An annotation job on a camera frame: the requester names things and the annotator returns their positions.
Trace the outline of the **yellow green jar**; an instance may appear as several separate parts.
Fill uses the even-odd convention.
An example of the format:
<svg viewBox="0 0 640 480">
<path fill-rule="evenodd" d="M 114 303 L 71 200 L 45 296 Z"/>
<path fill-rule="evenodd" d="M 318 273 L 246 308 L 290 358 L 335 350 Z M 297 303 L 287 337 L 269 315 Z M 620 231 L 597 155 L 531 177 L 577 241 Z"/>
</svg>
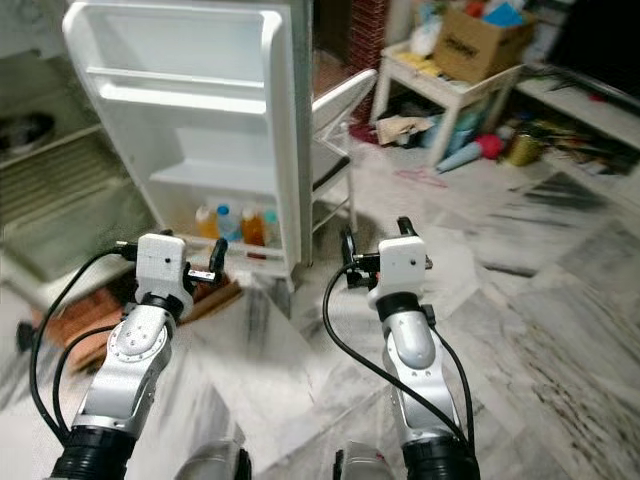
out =
<svg viewBox="0 0 640 480">
<path fill-rule="evenodd" d="M 538 160 L 541 155 L 541 142 L 529 133 L 517 133 L 509 142 L 503 163 L 511 166 L 526 166 Z"/>
</svg>

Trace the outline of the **brown cardboard box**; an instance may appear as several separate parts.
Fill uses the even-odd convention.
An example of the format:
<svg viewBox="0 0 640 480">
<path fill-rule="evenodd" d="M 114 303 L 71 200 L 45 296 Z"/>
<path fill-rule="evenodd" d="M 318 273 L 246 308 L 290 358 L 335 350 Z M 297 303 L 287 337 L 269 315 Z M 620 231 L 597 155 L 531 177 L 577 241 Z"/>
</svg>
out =
<svg viewBox="0 0 640 480">
<path fill-rule="evenodd" d="M 485 79 L 522 64 L 522 55 L 532 42 L 536 17 L 516 12 L 509 5 L 499 6 L 513 26 L 494 26 L 483 18 L 471 17 L 465 9 L 445 10 L 431 59 L 444 74 L 468 83 Z"/>
</svg>

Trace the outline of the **fridge door with white inside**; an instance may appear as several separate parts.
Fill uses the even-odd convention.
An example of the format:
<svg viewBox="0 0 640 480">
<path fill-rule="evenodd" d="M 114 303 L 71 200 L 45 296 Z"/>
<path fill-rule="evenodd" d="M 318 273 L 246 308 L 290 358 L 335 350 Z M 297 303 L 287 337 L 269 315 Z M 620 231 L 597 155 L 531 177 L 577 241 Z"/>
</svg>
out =
<svg viewBox="0 0 640 480">
<path fill-rule="evenodd" d="M 201 205 L 275 209 L 283 247 L 228 268 L 292 283 L 308 259 L 307 0 L 73 0 L 61 31 L 111 145 L 161 228 L 191 247 Z"/>
</svg>

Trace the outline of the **clear bottle blue cap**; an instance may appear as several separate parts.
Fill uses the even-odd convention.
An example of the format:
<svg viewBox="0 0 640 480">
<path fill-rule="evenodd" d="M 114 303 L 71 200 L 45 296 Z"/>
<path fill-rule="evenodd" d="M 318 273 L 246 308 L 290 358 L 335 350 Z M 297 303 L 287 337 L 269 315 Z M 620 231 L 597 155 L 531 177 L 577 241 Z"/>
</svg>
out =
<svg viewBox="0 0 640 480">
<path fill-rule="evenodd" d="M 236 204 L 219 204 L 215 211 L 215 224 L 221 238 L 228 242 L 239 243 L 242 241 L 242 212 Z"/>
</svg>

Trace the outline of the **robot left leg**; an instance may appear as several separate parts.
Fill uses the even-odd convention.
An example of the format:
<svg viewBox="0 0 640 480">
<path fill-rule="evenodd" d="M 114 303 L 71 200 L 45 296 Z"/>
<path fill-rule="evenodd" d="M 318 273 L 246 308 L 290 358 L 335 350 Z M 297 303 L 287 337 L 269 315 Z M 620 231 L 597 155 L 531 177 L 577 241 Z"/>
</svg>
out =
<svg viewBox="0 0 640 480">
<path fill-rule="evenodd" d="M 236 444 L 219 443 L 198 449 L 180 468 L 175 480 L 251 480 L 250 454 Z"/>
</svg>

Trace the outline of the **blue cone shaped item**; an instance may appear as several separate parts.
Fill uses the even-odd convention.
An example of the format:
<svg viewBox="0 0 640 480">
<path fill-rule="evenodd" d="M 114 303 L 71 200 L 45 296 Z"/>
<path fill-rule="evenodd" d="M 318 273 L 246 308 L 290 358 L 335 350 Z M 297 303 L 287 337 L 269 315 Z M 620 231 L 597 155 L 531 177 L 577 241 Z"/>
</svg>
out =
<svg viewBox="0 0 640 480">
<path fill-rule="evenodd" d="M 444 157 L 443 160 L 440 160 L 439 163 L 435 165 L 435 173 L 443 174 L 445 172 L 451 172 L 451 170 L 480 159 L 483 154 L 484 147 L 480 145 L 479 141 L 467 143 L 467 145 L 454 151 L 451 156 Z"/>
</svg>

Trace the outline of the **red ball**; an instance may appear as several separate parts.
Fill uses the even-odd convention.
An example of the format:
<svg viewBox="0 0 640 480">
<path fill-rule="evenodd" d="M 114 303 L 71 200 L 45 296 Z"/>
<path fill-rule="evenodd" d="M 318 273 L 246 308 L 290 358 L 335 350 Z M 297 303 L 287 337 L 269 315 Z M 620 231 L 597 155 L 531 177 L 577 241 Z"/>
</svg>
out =
<svg viewBox="0 0 640 480">
<path fill-rule="evenodd" d="M 498 134 L 480 134 L 474 142 L 480 148 L 480 156 L 490 160 L 497 160 L 506 146 L 503 138 Z"/>
</svg>

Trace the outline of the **blue packet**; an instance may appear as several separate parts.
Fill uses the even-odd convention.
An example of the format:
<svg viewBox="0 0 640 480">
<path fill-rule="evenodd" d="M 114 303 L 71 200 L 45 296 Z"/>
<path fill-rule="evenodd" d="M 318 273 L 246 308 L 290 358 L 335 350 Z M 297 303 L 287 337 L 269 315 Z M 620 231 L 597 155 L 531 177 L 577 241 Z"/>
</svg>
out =
<svg viewBox="0 0 640 480">
<path fill-rule="evenodd" d="M 485 0 L 480 18 L 490 26 L 515 28 L 525 23 L 524 6 L 527 0 Z"/>
</svg>

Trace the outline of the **beige crumpled cloth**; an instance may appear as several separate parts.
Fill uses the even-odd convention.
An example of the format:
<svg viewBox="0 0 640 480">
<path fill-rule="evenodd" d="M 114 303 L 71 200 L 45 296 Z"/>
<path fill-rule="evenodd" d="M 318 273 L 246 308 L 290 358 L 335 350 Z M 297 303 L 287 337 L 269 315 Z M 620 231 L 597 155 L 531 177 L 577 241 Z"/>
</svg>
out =
<svg viewBox="0 0 640 480">
<path fill-rule="evenodd" d="M 394 115 L 376 120 L 374 123 L 379 145 L 390 145 L 390 143 L 407 140 L 412 134 L 429 131 L 433 127 L 433 119 L 429 116 Z"/>
</svg>

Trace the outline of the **teal plastic container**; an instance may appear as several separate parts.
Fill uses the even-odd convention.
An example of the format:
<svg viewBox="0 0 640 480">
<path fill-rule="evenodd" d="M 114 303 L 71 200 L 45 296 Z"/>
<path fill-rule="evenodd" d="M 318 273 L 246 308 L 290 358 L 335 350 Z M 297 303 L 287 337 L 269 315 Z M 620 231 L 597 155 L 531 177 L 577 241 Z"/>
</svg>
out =
<svg viewBox="0 0 640 480">
<path fill-rule="evenodd" d="M 462 111 L 456 123 L 454 123 L 451 136 L 449 136 L 451 142 L 445 147 L 445 156 L 452 155 L 458 148 L 471 142 L 472 137 L 475 136 L 477 125 L 480 124 L 485 116 L 485 110 L 484 106 L 472 105 L 471 108 Z M 442 114 L 430 116 L 430 120 L 431 128 L 422 134 L 420 141 L 420 146 L 424 148 L 430 148 L 434 145 L 436 134 L 439 133 L 439 125 L 442 124 Z"/>
</svg>

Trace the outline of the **dark round pan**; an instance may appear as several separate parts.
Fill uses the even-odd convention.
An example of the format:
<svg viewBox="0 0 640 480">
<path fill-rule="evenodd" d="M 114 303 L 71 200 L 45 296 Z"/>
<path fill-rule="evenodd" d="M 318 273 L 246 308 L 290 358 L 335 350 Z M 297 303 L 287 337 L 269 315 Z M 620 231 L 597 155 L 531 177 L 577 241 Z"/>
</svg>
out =
<svg viewBox="0 0 640 480">
<path fill-rule="evenodd" d="M 8 155 L 29 154 L 54 138 L 55 127 L 54 116 L 42 111 L 3 118 L 0 147 Z"/>
</svg>

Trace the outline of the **pale orange drink bottle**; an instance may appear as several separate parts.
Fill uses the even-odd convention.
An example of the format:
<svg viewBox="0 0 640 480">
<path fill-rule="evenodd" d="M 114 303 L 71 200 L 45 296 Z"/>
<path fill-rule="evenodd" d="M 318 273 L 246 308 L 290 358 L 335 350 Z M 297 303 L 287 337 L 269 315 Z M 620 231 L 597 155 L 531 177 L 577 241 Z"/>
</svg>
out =
<svg viewBox="0 0 640 480">
<path fill-rule="evenodd" d="M 218 239 L 221 237 L 218 227 L 218 209 L 215 206 L 201 205 L 195 214 L 198 233 L 201 237 Z"/>
</svg>

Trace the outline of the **robot right leg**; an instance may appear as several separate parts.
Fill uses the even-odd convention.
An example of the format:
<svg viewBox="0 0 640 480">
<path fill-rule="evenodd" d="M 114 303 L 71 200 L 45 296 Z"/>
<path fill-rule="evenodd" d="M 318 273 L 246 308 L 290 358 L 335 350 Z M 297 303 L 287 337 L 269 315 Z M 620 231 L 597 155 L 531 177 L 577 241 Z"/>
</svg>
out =
<svg viewBox="0 0 640 480">
<path fill-rule="evenodd" d="M 378 448 L 347 442 L 335 453 L 332 480 L 397 480 L 397 477 Z"/>
</svg>

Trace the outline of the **white shelf table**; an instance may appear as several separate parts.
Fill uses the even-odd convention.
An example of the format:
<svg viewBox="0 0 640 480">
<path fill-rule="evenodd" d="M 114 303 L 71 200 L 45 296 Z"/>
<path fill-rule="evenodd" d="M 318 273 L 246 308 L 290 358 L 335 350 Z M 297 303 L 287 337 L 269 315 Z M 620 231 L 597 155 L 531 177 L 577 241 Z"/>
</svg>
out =
<svg viewBox="0 0 640 480">
<path fill-rule="evenodd" d="M 425 99 L 442 106 L 444 108 L 443 132 L 436 134 L 435 140 L 431 142 L 428 156 L 426 156 L 426 166 L 434 168 L 445 156 L 460 114 L 471 105 L 476 102 L 488 104 L 485 122 L 480 125 L 477 132 L 484 134 L 494 131 L 495 125 L 499 123 L 500 113 L 506 106 L 509 92 L 521 81 L 524 65 L 518 64 L 516 67 L 503 70 L 503 72 L 477 84 L 457 86 L 447 79 L 429 76 L 407 61 L 399 59 L 399 52 L 406 50 L 407 47 L 407 42 L 401 42 L 401 44 L 394 44 L 381 50 L 378 84 L 376 84 L 374 99 L 372 99 L 370 122 L 374 123 L 387 110 L 390 86 L 394 83 L 403 84 L 408 90 L 420 93 Z"/>
</svg>

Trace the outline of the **white low shelf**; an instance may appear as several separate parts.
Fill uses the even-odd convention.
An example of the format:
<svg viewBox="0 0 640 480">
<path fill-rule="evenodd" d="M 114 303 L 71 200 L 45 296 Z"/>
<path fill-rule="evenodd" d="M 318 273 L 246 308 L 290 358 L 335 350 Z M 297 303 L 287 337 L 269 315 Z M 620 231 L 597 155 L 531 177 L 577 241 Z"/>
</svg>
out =
<svg viewBox="0 0 640 480">
<path fill-rule="evenodd" d="M 608 97 L 596 97 L 567 76 L 557 73 L 538 73 L 525 76 L 516 90 L 543 102 L 559 113 L 572 116 L 613 140 L 640 150 L 640 114 L 621 108 Z"/>
</svg>

